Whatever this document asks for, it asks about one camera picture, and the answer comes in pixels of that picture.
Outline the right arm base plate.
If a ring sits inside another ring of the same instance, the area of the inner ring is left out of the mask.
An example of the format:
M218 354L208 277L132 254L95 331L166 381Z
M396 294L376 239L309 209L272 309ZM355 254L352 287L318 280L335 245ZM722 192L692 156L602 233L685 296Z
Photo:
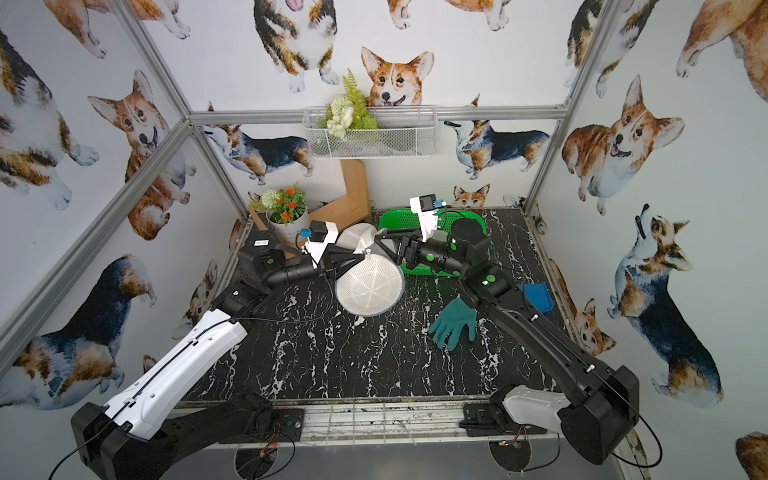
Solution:
M470 437L547 433L546 429L540 427L515 423L502 407L489 402L466 403L462 412L463 418L458 426Z

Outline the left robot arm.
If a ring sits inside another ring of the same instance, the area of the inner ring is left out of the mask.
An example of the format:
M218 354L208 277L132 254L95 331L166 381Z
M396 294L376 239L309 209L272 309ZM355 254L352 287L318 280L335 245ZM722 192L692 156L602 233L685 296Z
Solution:
M315 278L337 278L365 259L360 240L339 239L334 224L314 222L302 248L254 230L237 252L241 278L157 364L107 404L88 403L71 424L76 454L100 479L159 479L173 465L221 440L268 434L272 404L245 394L216 407L171 417L179 400L213 365L247 336L261 296ZM293 258L286 258L292 251Z

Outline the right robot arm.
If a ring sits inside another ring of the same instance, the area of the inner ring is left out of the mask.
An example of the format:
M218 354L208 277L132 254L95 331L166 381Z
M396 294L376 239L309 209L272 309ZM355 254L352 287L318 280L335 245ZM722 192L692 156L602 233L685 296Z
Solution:
M504 393L501 406L514 423L564 436L595 465L634 429L640 418L635 374L626 367L609 367L548 320L522 285L490 260L491 240L477 221L454 221L444 240L424 240L414 229L383 229L375 242L396 264L426 265L456 276L458 298L429 329L439 347L454 348L463 330L485 318L522 345L555 380L555 392L520 385Z

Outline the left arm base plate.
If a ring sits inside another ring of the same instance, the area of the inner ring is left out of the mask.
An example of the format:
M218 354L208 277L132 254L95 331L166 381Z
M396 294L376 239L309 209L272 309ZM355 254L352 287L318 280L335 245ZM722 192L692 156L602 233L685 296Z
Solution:
M305 410L301 408L277 408L269 414L261 414L245 433L220 440L220 444L265 443L268 440L284 440L298 443L301 440Z

